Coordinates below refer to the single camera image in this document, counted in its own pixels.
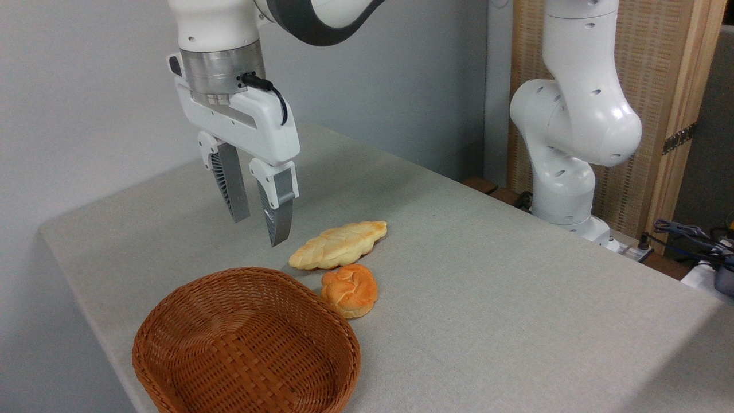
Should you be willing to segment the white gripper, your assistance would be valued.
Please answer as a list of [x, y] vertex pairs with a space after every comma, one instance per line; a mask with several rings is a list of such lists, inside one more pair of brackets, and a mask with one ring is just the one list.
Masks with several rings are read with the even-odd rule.
[[287, 240], [293, 203], [299, 197], [290, 161], [300, 152], [292, 115], [283, 124], [280, 99], [254, 87], [230, 95], [228, 105], [215, 105], [197, 101], [181, 77], [175, 84], [186, 117], [202, 130], [198, 133], [202, 161], [213, 173], [234, 222], [250, 217], [238, 148], [256, 157], [249, 169], [259, 186], [271, 246]]

